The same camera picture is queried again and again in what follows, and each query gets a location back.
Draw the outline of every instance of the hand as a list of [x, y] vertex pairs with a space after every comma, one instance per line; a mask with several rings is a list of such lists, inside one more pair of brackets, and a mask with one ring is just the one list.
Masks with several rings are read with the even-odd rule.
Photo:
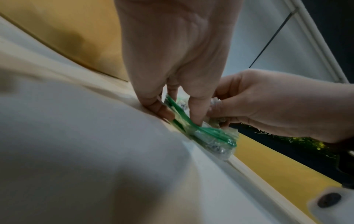
[[190, 95], [191, 120], [201, 124], [229, 52], [242, 0], [116, 0], [124, 64], [142, 105], [160, 117], [174, 114], [162, 88]]
[[223, 77], [210, 117], [335, 143], [354, 136], [354, 85], [249, 69]]

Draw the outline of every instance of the plastic bag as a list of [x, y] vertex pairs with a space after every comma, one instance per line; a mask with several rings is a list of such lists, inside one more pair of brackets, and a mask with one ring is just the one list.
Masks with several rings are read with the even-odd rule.
[[239, 136], [237, 129], [223, 130], [212, 127], [206, 122], [199, 127], [187, 115], [189, 114], [187, 100], [178, 99], [175, 102], [169, 95], [166, 95], [164, 103], [175, 113], [172, 123], [187, 135], [194, 137], [200, 145], [217, 158], [227, 160], [235, 152], [236, 140]]

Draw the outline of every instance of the black line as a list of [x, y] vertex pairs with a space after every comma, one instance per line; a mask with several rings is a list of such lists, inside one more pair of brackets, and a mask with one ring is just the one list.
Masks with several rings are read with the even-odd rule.
[[268, 47], [268, 45], [272, 42], [272, 40], [275, 38], [275, 36], [279, 33], [279, 31], [283, 28], [283, 26], [285, 26], [285, 24], [289, 21], [289, 19], [295, 15], [298, 12], [299, 8], [296, 8], [294, 11], [290, 12], [289, 15], [287, 16], [287, 18], [284, 20], [284, 22], [280, 25], [280, 27], [278, 28], [278, 30], [274, 33], [274, 35], [272, 36], [272, 38], [270, 38], [270, 40], [268, 41], [268, 43], [264, 46], [264, 48], [262, 49], [262, 51], [258, 54], [258, 56], [256, 57], [256, 59], [252, 62], [252, 64], [248, 67], [251, 68], [251, 66], [256, 62], [256, 60], [261, 56], [261, 54], [263, 53], [263, 51]]

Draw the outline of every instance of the yellow floor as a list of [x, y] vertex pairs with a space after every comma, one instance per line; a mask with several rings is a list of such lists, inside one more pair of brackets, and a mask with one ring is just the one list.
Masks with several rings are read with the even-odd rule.
[[341, 186], [243, 134], [240, 134], [237, 142], [235, 156], [312, 219], [307, 210], [307, 201], [329, 186]]

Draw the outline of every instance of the yellow wall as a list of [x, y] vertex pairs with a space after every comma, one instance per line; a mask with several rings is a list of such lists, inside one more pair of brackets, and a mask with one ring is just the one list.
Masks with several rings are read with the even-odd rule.
[[235, 156], [310, 216], [306, 203], [329, 186], [340, 183], [240, 134]]
[[0, 14], [69, 59], [128, 80], [113, 0], [0, 0]]

